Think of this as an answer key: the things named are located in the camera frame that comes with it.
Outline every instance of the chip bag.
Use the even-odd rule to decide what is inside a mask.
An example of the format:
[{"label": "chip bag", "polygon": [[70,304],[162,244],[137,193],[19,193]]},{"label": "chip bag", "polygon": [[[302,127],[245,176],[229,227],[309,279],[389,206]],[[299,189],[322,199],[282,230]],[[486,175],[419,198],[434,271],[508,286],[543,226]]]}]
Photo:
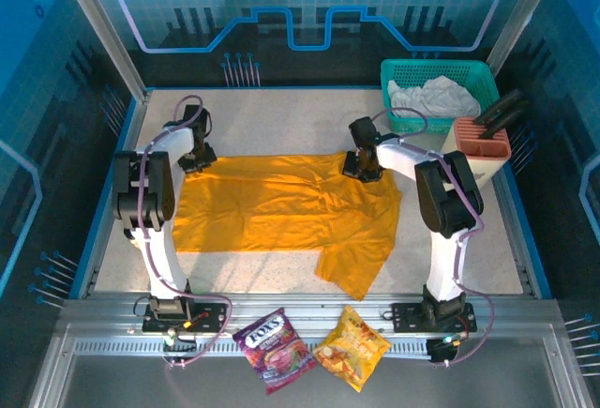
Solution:
[{"label": "chip bag", "polygon": [[390,346],[348,306],[336,329],[313,354],[327,370],[360,392]]},{"label": "chip bag", "polygon": [[233,340],[266,383],[267,395],[289,385],[317,365],[283,308],[238,331]]}]

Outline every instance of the gray floor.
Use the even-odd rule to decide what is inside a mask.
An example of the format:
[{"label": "gray floor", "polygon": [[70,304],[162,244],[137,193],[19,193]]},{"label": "gray floor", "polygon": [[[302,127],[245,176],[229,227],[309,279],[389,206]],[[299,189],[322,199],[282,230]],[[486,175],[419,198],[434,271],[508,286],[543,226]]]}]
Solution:
[{"label": "gray floor", "polygon": [[[198,90],[154,91],[139,144],[147,144],[173,117],[175,103],[196,93],[211,112],[214,128],[209,143],[217,156],[329,154],[353,148],[348,125],[383,108],[380,90]],[[384,116],[377,124],[387,131]],[[439,149],[443,135],[424,135],[414,142]],[[430,237],[419,213],[414,183],[396,175],[403,193],[397,243],[371,294],[417,294],[427,280]],[[492,184],[482,189],[486,230],[470,242],[464,277],[475,290],[520,294],[518,274]],[[181,266],[195,291],[226,293],[329,293],[341,291],[315,277],[318,251],[266,253],[181,253]],[[96,291],[147,291],[149,280],[142,256],[112,229]]]},{"label": "gray floor", "polygon": [[321,366],[265,396],[263,381],[244,358],[204,358],[188,369],[169,370],[155,357],[78,356],[60,406],[550,408],[560,403],[541,341],[490,340],[450,369],[384,359],[360,394]]}]

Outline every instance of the black mounting plate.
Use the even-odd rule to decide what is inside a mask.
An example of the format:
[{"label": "black mounting plate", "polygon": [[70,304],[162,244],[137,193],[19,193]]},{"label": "black mounting plate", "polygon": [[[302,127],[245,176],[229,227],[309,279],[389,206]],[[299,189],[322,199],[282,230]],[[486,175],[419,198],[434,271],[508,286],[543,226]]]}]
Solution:
[{"label": "black mounting plate", "polygon": [[[227,317],[227,305],[224,303],[193,303],[189,304],[190,319],[207,312],[208,315],[202,317],[198,322],[187,328],[190,333],[217,333],[225,322]],[[171,327],[180,327],[187,318],[170,319],[168,321],[158,320],[150,305],[146,306],[146,312],[143,318],[142,332],[144,333],[164,333]]]},{"label": "black mounting plate", "polygon": [[[465,303],[460,317],[469,326],[469,332],[477,331],[477,320],[472,304]],[[460,333],[465,329],[457,316],[441,321],[434,326],[429,325],[423,315],[420,303],[393,303],[392,322],[394,323],[394,333]]]}]

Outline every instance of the white cloth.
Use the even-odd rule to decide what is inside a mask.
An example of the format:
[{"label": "white cloth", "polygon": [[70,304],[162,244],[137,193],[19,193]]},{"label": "white cloth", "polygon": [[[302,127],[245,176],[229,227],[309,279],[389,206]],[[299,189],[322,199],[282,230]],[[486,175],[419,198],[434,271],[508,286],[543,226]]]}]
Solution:
[{"label": "white cloth", "polygon": [[[427,117],[478,116],[479,102],[460,84],[444,76],[427,81],[423,87],[399,87],[391,80],[387,84],[392,108],[413,108]],[[399,117],[416,117],[411,112],[393,112]]]}]

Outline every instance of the green basket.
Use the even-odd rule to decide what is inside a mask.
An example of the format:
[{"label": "green basket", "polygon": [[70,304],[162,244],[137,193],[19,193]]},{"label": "green basket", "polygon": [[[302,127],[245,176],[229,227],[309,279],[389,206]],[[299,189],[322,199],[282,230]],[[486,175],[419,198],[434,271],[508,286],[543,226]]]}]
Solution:
[{"label": "green basket", "polygon": [[[479,102],[482,112],[496,101],[498,88],[486,63],[451,59],[386,59],[382,62],[383,105],[391,108],[387,83],[394,80],[400,87],[422,86],[427,80],[445,76],[464,86]],[[388,113],[390,129],[395,133],[418,131],[423,120]],[[428,133],[447,133],[454,117],[429,117]]]}]

